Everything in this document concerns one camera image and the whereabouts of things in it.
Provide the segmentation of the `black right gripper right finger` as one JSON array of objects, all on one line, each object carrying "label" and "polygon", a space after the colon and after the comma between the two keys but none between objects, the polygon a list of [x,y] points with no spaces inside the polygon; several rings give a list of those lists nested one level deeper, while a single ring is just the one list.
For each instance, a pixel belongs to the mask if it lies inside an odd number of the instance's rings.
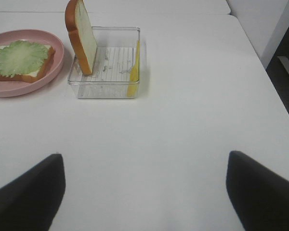
[{"label": "black right gripper right finger", "polygon": [[248,155],[231,151],[226,190],[246,231],[289,231],[289,181]]}]

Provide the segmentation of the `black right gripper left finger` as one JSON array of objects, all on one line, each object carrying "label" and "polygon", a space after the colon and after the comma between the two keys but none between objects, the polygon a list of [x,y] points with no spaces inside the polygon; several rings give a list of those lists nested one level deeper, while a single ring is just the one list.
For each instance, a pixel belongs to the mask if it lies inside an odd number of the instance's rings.
[{"label": "black right gripper left finger", "polygon": [[0,231],[47,231],[66,189],[61,154],[51,154],[0,188]]}]

